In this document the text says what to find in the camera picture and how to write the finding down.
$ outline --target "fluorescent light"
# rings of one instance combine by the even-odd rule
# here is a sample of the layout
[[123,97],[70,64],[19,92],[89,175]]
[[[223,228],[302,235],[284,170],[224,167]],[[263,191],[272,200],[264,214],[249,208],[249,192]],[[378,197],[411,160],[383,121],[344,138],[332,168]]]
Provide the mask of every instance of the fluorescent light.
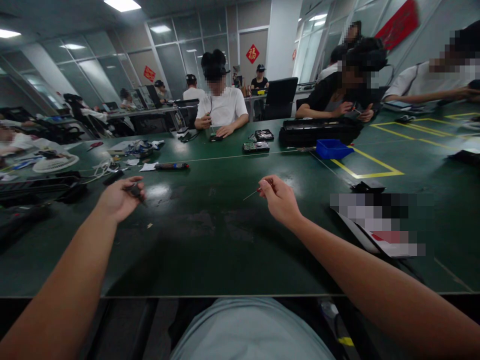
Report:
[[311,18],[310,20],[308,20],[308,21],[321,20],[321,19],[326,18],[326,17],[327,17],[327,14],[317,15],[317,16],[312,17],[312,18]]
[[60,47],[68,49],[68,50],[85,49],[85,46],[81,46],[81,45],[77,45],[77,44],[65,44],[65,45],[60,45]]
[[134,0],[103,0],[103,2],[121,13],[142,8]]
[[15,31],[8,31],[8,30],[3,30],[0,29],[0,38],[8,39],[8,38],[13,38],[15,36],[22,35],[19,32]]
[[165,25],[154,26],[151,27],[150,30],[152,30],[155,34],[167,33],[169,31],[172,31],[168,26]]

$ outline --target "green workbench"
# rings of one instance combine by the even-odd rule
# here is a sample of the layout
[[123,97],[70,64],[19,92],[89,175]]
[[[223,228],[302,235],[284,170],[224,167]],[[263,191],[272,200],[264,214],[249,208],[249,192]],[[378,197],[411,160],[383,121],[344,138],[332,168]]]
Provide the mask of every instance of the green workbench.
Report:
[[[148,207],[139,206],[118,227],[102,296],[342,295],[300,241],[272,218],[264,199],[254,195],[243,201],[269,174],[293,187],[306,217],[354,244],[330,209],[330,194],[350,193],[348,184],[369,177],[390,193],[433,194],[433,219],[418,229],[426,256],[408,263],[440,294],[478,292],[479,172],[446,159],[457,149],[480,146],[458,136],[469,133],[459,124],[470,115],[447,117],[465,113],[480,113],[480,106],[447,106],[422,117],[437,121],[419,119],[411,126],[392,123],[398,116],[384,110],[354,141],[358,151],[336,163],[281,148],[277,139],[270,153],[243,154],[242,144],[254,130],[270,129],[277,137],[282,120],[249,123],[222,142],[208,142],[200,133],[181,143],[164,133],[104,139],[89,152],[94,141],[76,146],[70,152],[80,161],[68,170],[85,176],[108,156],[109,147],[128,139],[165,140],[151,162],[190,165],[187,171],[139,173],[140,166],[126,171],[125,177],[144,176]],[[27,177],[32,171],[16,174]],[[100,179],[78,203],[54,202],[50,219],[0,252],[0,297],[37,293],[104,188]]]

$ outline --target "black shirt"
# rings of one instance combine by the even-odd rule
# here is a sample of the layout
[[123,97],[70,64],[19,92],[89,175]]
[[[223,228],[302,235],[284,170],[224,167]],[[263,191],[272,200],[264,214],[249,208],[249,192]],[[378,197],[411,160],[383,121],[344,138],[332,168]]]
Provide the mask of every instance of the black shirt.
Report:
[[253,88],[259,88],[259,89],[265,89],[267,87],[267,83],[269,82],[269,80],[264,76],[263,77],[263,80],[261,82],[258,82],[257,81],[257,78],[254,78],[252,81],[251,81],[251,84],[253,85]]
[[[312,110],[325,111],[332,95],[337,91],[341,84],[342,72],[334,72],[315,85],[315,89],[308,97],[306,103]],[[373,120],[382,108],[380,101],[383,96],[377,94],[378,91],[375,90],[377,89],[369,89],[365,84],[361,84],[359,88],[349,89],[343,97],[343,101],[352,103],[358,102],[362,109],[366,109],[369,104],[373,104],[372,110],[375,112],[375,115],[372,118]]]

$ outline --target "red decoration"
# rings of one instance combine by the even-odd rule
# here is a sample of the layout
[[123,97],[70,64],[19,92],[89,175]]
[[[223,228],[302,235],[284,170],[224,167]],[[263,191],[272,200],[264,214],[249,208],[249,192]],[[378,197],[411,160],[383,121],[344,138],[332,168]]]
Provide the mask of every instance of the red decoration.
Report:
[[155,80],[155,72],[148,66],[145,66],[145,70],[143,71],[143,76],[146,77],[148,80],[150,80],[152,83]]
[[392,50],[418,27],[417,3],[415,0],[406,0],[375,37],[383,41],[385,49]]
[[246,57],[248,58],[248,60],[250,60],[252,64],[255,62],[255,60],[257,60],[259,55],[260,55],[260,51],[253,44],[251,45],[250,49],[246,53]]

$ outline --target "office room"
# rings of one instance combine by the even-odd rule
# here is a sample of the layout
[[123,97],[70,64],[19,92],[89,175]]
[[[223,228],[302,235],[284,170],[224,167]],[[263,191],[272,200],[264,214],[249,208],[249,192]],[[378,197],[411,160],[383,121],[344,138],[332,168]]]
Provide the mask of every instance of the office room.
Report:
[[3,1],[0,358],[480,358],[478,34],[477,0]]

